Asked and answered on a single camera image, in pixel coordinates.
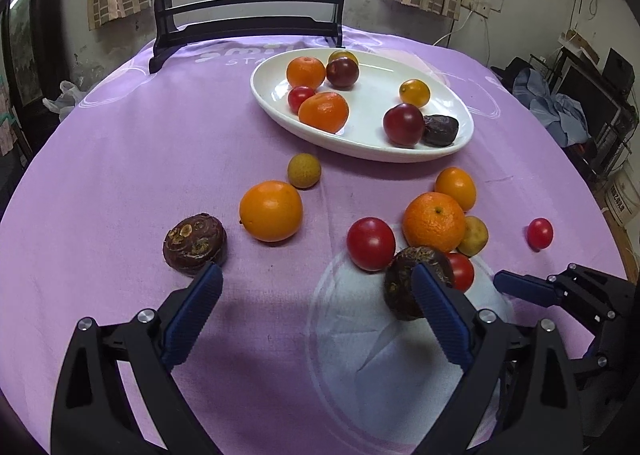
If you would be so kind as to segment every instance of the wall socket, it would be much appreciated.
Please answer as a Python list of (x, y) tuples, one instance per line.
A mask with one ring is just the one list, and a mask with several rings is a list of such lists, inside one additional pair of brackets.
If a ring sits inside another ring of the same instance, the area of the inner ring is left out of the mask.
[(462, 0), (460, 5), (469, 10), (472, 10), (473, 12), (477, 12), (483, 18), (489, 18), (491, 6), (483, 0)]

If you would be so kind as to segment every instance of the silver bolt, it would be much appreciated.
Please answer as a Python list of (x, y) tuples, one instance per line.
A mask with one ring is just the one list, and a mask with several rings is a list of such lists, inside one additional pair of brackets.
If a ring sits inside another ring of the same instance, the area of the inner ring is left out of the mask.
[(140, 323), (149, 323), (149, 321), (151, 321), (155, 317), (156, 317), (156, 312), (153, 309), (141, 310), (138, 313), (138, 321)]
[(498, 319), (498, 316), (495, 315), (495, 312), (489, 309), (482, 309), (481, 311), (479, 311), (478, 317), (484, 323), (493, 323)]
[(91, 328), (91, 325), (93, 324), (94, 324), (94, 321), (91, 318), (82, 318), (78, 322), (78, 328), (80, 330), (89, 330)]
[(545, 329), (547, 332), (552, 332), (556, 330), (556, 324), (547, 318), (544, 318), (543, 320), (540, 321), (540, 326), (543, 329)]

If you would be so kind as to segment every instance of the purple tablecloth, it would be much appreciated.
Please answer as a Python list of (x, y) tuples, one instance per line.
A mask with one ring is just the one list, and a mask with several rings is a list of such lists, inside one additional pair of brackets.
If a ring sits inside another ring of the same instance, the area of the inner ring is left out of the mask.
[[(561, 149), (464, 54), (346, 30), (347, 47), (426, 67), (465, 101), (476, 133), (454, 156), (415, 165), (366, 162), (277, 126), (252, 98), (252, 70), (270, 54), (323, 45), (309, 37), (195, 44), (155, 76), (147, 72), (149, 45), (95, 88), (36, 156), (0, 224), (0, 388), (45, 448), (76, 321), (128, 321), (185, 287), (189, 279), (162, 259), (162, 240), (188, 215), (220, 218), (230, 257), (222, 299), (174, 377), (228, 455), (411, 450), (350, 428), (322, 401), (322, 382), (308, 361), (309, 308), (350, 224), (366, 215), (399, 222), (445, 167), (460, 166), (476, 180), (472, 214), (490, 230), (482, 259), (494, 271), (547, 276), (573, 261), (624, 276), (600, 210)], [(321, 184), (301, 193), (303, 228), (279, 247), (252, 240), (238, 224), (242, 194), (284, 179), (289, 159), (303, 151), (322, 162)], [(538, 216), (556, 235), (549, 249), (534, 253), (523, 230)], [(515, 310), (522, 323), (552, 317), (570, 356), (590, 342), (561, 310), (518, 303)], [(140, 397), (132, 401), (149, 431)]]

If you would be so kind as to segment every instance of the dark purple fruit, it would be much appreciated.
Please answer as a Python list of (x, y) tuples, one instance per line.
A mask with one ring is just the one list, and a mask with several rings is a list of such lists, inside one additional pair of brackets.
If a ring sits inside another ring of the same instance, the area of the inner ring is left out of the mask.
[(167, 233), (162, 246), (164, 260), (176, 271), (194, 276), (207, 261), (226, 260), (226, 231), (207, 213), (190, 216)]
[(443, 253), (426, 246), (403, 249), (386, 268), (383, 291), (386, 306), (399, 320), (413, 321), (424, 318), (411, 291), (411, 272), (422, 262), (434, 268), (440, 281), (448, 287), (453, 287), (453, 269)]
[(347, 58), (338, 58), (326, 66), (326, 78), (335, 88), (349, 88), (360, 77), (358, 64)]
[(386, 112), (382, 127), (390, 141), (401, 146), (413, 146), (424, 133), (422, 112), (416, 106), (403, 102)]
[(452, 144), (458, 135), (460, 123), (449, 115), (425, 115), (422, 143), (443, 148)]

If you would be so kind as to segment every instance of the black stand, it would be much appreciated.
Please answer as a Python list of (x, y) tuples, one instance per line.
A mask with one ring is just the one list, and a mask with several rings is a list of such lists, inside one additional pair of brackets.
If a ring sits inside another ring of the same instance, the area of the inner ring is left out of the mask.
[[(199, 9), (237, 5), (241, 3), (296, 2), (324, 3), (334, 6), (331, 21), (317, 21), (310, 16), (258, 16), (206, 21), (178, 30), (174, 15)], [(342, 46), (342, 13), (344, 0), (207, 0), (174, 7), (172, 0), (154, 0), (156, 42), (154, 56), (149, 60), (149, 72), (154, 74), (178, 49), (199, 41), (240, 36), (277, 34), (324, 36), (334, 46)]]

